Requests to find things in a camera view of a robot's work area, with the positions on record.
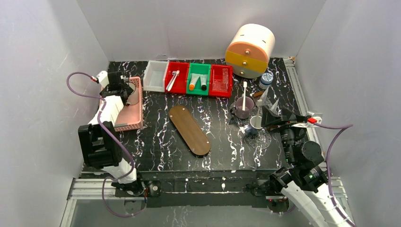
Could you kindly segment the clear wooden-ended toothbrush holder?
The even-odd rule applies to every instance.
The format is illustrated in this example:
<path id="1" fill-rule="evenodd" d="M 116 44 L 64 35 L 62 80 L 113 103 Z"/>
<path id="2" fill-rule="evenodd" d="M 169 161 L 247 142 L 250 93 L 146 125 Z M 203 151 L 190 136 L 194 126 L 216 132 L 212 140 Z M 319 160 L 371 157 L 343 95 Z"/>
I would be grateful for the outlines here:
<path id="1" fill-rule="evenodd" d="M 258 92 L 256 92 L 256 93 L 254 93 L 253 95 L 251 95 L 253 101 L 255 102 L 255 105 L 256 105 L 257 100 L 260 98 L 260 96 L 262 95 L 263 92 L 264 92 L 264 90 L 263 90 L 263 91 L 258 91 Z M 271 101 L 268 99 L 268 103 L 267 103 L 266 106 L 267 106 L 268 108 L 271 108 L 272 105 L 273 105 L 273 104 L 272 104 Z"/>

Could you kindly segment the white toothbrush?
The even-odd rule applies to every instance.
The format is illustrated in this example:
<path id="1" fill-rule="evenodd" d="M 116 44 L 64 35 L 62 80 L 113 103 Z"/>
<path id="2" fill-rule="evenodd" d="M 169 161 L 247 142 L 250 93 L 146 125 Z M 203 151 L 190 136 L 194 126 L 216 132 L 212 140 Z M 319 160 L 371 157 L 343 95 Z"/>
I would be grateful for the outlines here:
<path id="1" fill-rule="evenodd" d="M 247 90 L 247 82 L 243 82 L 243 102 L 242 102 L 242 111 L 245 111 L 245 104 L 246 104 L 246 90 Z"/>
<path id="2" fill-rule="evenodd" d="M 170 82 L 169 82 L 168 85 L 167 85 L 167 91 L 168 91 L 168 92 L 171 91 L 171 89 L 172 89 L 172 87 L 173 87 L 173 85 L 174 85 L 174 83 L 175 83 L 175 80 L 176 80 L 176 78 L 179 76 L 179 74 L 180 74 L 180 71 L 179 71 L 179 70 L 173 71 L 173 73 L 172 73 L 173 77 L 172 77 L 172 79 L 170 80 Z"/>
<path id="3" fill-rule="evenodd" d="M 262 107 L 263 101 L 261 99 L 257 100 L 256 102 L 256 106 L 257 106 L 257 115 L 255 118 L 255 125 L 260 128 L 261 127 L 261 121 L 262 121 L 262 117 L 261 117 L 261 107 Z"/>

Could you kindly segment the red cap toothpaste tube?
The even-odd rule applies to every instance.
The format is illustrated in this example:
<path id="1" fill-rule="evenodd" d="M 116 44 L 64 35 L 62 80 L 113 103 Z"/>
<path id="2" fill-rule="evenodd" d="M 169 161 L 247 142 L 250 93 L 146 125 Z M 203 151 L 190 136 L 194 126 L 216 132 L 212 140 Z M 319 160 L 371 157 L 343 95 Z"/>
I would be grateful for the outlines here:
<path id="1" fill-rule="evenodd" d="M 269 91 L 270 87 L 267 87 L 264 92 L 262 93 L 262 95 L 260 96 L 260 98 L 258 99 L 258 103 L 261 105 L 267 105 L 268 103 L 268 91 Z"/>

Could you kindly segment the cream ceramic mug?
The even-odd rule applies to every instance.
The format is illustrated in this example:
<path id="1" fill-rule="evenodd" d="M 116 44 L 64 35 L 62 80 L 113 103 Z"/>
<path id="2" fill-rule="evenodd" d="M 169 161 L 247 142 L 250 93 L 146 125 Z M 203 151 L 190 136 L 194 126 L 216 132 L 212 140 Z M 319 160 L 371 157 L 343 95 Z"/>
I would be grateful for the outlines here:
<path id="1" fill-rule="evenodd" d="M 126 106 L 136 105 L 139 102 L 139 89 L 136 87 L 134 83 L 129 83 L 130 88 L 132 89 L 131 94 L 128 96 Z"/>

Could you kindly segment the clear acrylic holder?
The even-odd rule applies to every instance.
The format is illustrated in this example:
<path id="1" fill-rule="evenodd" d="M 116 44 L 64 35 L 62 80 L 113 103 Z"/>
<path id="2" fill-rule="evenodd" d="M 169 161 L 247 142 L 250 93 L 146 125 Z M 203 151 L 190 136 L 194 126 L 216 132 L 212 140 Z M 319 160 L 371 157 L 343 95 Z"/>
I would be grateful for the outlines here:
<path id="1" fill-rule="evenodd" d="M 222 69 L 220 74 L 216 74 L 214 77 L 214 83 L 215 83 L 215 90 L 216 91 L 227 91 L 228 90 L 228 84 L 229 84 L 229 70 L 227 68 Z"/>

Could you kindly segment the black cap toothpaste tube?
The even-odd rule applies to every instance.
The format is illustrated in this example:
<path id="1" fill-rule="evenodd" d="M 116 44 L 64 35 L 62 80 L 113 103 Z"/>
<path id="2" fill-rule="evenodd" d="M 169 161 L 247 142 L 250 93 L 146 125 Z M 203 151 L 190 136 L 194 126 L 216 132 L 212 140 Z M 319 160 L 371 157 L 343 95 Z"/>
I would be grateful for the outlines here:
<path id="1" fill-rule="evenodd" d="M 206 91 L 207 88 L 208 88 L 207 79 L 208 79 L 208 75 L 207 74 L 200 75 L 201 89 L 203 91 Z"/>

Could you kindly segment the orange cap toothpaste tube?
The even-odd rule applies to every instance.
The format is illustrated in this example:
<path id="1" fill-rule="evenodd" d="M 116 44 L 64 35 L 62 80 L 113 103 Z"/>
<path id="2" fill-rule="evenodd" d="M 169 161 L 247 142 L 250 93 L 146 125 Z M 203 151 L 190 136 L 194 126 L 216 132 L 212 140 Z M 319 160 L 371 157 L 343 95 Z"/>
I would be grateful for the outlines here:
<path id="1" fill-rule="evenodd" d="M 194 75 L 192 75 L 190 84 L 189 84 L 189 86 L 188 86 L 188 89 L 189 89 L 190 91 L 193 91 L 193 90 L 195 89 L 195 86 L 196 86 L 198 80 L 199 80 L 199 76 L 194 76 Z"/>

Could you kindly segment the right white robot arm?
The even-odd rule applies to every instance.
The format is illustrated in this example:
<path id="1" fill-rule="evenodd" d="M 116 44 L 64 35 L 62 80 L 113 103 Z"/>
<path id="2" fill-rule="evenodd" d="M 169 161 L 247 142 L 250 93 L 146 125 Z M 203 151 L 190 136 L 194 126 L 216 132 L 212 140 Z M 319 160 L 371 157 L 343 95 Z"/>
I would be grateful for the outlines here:
<path id="1" fill-rule="evenodd" d="M 323 170 L 321 163 L 329 165 L 321 146 L 315 141 L 302 141 L 308 128 L 338 130 L 329 147 L 351 125 L 327 126 L 320 116 L 309 113 L 298 115 L 284 108 L 281 114 L 262 107 L 261 126 L 278 132 L 291 168 L 282 167 L 259 186 L 261 192 L 283 195 L 290 199 L 314 227 L 353 227 L 355 223 L 336 199 L 331 183 L 329 166 Z"/>

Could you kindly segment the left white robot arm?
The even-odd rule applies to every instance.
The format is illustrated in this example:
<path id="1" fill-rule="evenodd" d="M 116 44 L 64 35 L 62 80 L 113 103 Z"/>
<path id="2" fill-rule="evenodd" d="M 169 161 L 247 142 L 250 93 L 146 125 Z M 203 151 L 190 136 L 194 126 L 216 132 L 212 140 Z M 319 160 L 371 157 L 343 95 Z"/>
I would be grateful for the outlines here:
<path id="1" fill-rule="evenodd" d="M 125 160 L 119 131 L 137 129 L 142 120 L 140 80 L 121 72 L 101 71 L 91 79 L 101 85 L 99 108 L 93 119 L 78 128 L 78 137 L 88 167 L 107 172 L 112 186 L 139 196 L 145 191 L 132 158 Z"/>

